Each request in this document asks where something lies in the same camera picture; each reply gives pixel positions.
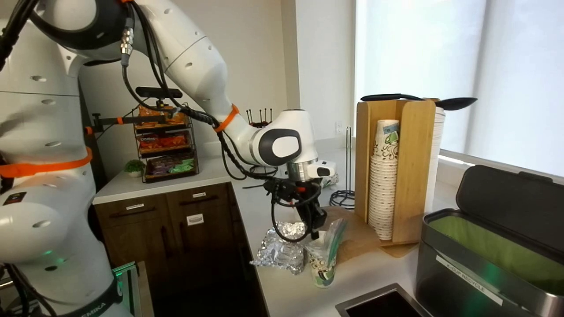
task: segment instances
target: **cable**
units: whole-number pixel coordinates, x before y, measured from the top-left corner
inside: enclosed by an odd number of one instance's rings
[[[128,110],[126,114],[124,114],[124,117],[126,115],[129,115],[129,114],[133,114],[137,108],[138,108],[140,105],[135,105],[131,110]],[[115,124],[108,124],[101,133],[98,133],[96,135],[96,138],[101,138],[110,128],[114,128]]]
[[[20,295],[20,302],[22,302],[22,314],[31,314],[31,297],[26,290],[26,285],[24,281],[18,277],[13,263],[6,263],[6,270],[10,272],[17,290],[18,290],[18,295]]]
[[[20,31],[34,12],[40,0],[20,0],[0,34],[0,70],[6,64],[6,57],[13,52],[18,41]]]
[[[170,87],[168,87],[168,82],[167,82],[167,73],[165,73],[165,64],[163,64],[163,57],[161,57],[161,49],[158,45],[158,34],[156,34],[156,29],[152,27],[149,17],[145,15],[144,8],[137,3],[137,1],[129,1],[128,3],[129,10],[133,10],[138,17],[140,17],[140,22],[142,22],[142,29],[144,29],[144,36],[145,36],[145,41],[147,41],[147,56],[151,59],[151,66],[152,66],[152,71],[154,71],[154,77],[159,84],[159,87],[163,87],[168,94]],[[128,84],[128,89],[135,94],[135,98],[140,101],[140,96],[137,94],[137,91],[133,89],[131,82],[129,82],[129,77],[128,77],[128,64],[124,64],[124,80]],[[204,112],[204,110],[195,110],[191,108],[189,105],[182,105],[179,103],[177,98],[170,96],[168,98],[184,112],[188,114],[189,117],[195,117],[198,121],[204,121],[204,122],[209,122],[212,126],[219,126],[219,121],[209,114],[209,112]],[[246,179],[248,175],[249,177],[256,177],[256,179],[265,179],[265,181],[276,181],[278,182],[278,189],[272,189],[272,219],[276,221],[276,203],[283,203],[283,198],[279,195],[279,184],[285,182],[285,179],[278,179],[276,175],[272,175],[270,172],[256,172],[255,168],[246,168],[242,161],[246,161],[246,158],[242,156],[242,152],[239,151],[239,147],[235,145],[232,135],[225,133],[225,131],[218,131],[218,137],[221,140],[221,154],[223,154],[223,161],[225,161],[225,167],[228,170],[228,174],[233,177],[233,179]],[[232,172],[232,168],[228,167],[228,158],[233,161],[233,165],[244,174],[244,175],[237,175]],[[300,207],[308,207],[309,209],[309,202],[313,202],[315,198],[320,196],[320,189],[316,193],[313,193],[311,196],[308,196],[306,200],[300,200]],[[313,218],[306,219],[308,223],[308,232],[295,239],[295,240],[302,240],[308,233],[313,232],[313,228],[309,226],[309,223],[313,221]]]
[[[140,94],[135,91],[135,87],[131,85],[131,80],[129,80],[129,73],[128,73],[128,70],[129,70],[129,57],[131,57],[131,47],[133,47],[133,41],[135,41],[135,34],[133,34],[133,29],[135,29],[135,26],[137,26],[137,3],[128,3],[126,4],[126,8],[128,8],[128,13],[129,13],[129,17],[128,17],[128,22],[126,22],[126,29],[124,29],[124,36],[122,36],[122,77],[124,77],[124,82],[126,82],[126,87],[128,87],[128,91],[137,98],[137,101],[140,103],[140,105],[145,105],[145,107],[149,107],[149,108],[158,108],[158,107],[152,107],[152,105],[149,105],[149,103],[145,103],[142,98],[140,98]],[[152,64],[152,70],[154,70],[154,75],[156,75],[156,78],[158,78],[158,82],[159,82],[159,85],[163,85],[163,84],[167,84],[159,75],[158,75],[158,70],[156,70],[156,57],[154,57],[154,54],[152,54],[152,40],[149,38],[149,33],[147,33],[147,24],[145,24],[145,15],[144,15],[144,10],[140,8],[140,12],[138,12],[138,15],[140,15],[140,19],[142,19],[142,24],[144,24],[144,31],[145,31],[145,38],[147,38],[147,50],[149,50],[149,56],[151,56],[151,64]]]
[[[40,304],[43,304],[43,306],[48,309],[48,313],[50,313],[52,317],[57,317],[57,311],[54,309],[54,306],[47,300],[45,295],[41,295],[41,293],[31,285],[31,281],[24,276],[24,272],[22,272],[15,263],[8,263],[8,267],[11,269],[13,279],[15,279],[15,281],[17,281],[17,279],[22,281],[24,290],[29,292],[29,293],[33,293],[33,295],[40,300]]]

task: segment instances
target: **wooden cabinet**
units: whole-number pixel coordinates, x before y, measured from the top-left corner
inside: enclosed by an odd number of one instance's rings
[[[112,263],[145,260],[154,295],[237,274],[242,223],[230,191],[223,182],[96,205]]]

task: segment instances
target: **cabinet handle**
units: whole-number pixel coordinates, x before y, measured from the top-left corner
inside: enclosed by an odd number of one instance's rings
[[[179,205],[188,205],[188,203],[198,203],[198,202],[204,202],[204,200],[214,200],[218,198],[218,195],[193,195],[195,200],[179,200]]]
[[[195,198],[207,196],[207,195],[209,195],[209,191],[195,191],[193,193]]]
[[[161,237],[163,237],[163,246],[165,246],[165,255],[172,256],[172,246],[170,246],[170,233],[167,232],[167,226],[161,226]]]
[[[152,212],[152,211],[156,211],[156,205],[147,209],[126,209],[126,211],[112,212],[110,218],[124,218],[124,216],[135,216],[135,214]]]
[[[145,207],[145,202],[126,205],[126,209],[142,209],[142,207]]]

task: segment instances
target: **white countertop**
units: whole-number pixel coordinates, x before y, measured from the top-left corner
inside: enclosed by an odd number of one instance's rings
[[[233,181],[225,170],[221,158],[202,159],[202,170],[196,175],[158,182],[142,182],[140,177],[131,177],[122,172],[96,195],[94,203],[228,181],[233,182],[249,237],[249,246],[256,253],[256,249],[260,249],[262,239],[265,237],[265,232],[272,226],[270,196],[267,195],[263,186],[246,188],[249,184],[262,184],[262,181],[258,179]],[[278,219],[297,218],[299,212],[295,209],[278,205]],[[413,246],[403,256],[392,256],[385,249],[374,248],[339,263],[336,279],[329,286],[316,285],[316,277],[313,276],[311,267],[308,267],[302,274],[293,274],[286,269],[258,267],[258,274],[272,317],[339,317],[336,304],[366,292],[378,290],[390,283],[401,283],[410,293],[413,293],[417,260],[419,246]]]

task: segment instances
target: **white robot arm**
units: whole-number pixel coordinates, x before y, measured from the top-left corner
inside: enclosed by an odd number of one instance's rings
[[[251,126],[226,94],[221,52],[174,1],[3,0],[0,17],[11,10],[0,38],[0,262],[47,300],[43,313],[128,314],[115,300],[105,244],[87,221],[96,188],[78,68],[91,61],[128,68],[135,49],[158,56],[165,91],[163,71],[205,108],[181,110],[212,122],[221,138],[230,135],[248,163],[288,163],[290,179],[262,175],[265,188],[299,200],[313,233],[323,225],[318,179],[336,168],[318,158],[308,112],[286,110],[265,128]],[[27,13],[38,27],[27,24]]]

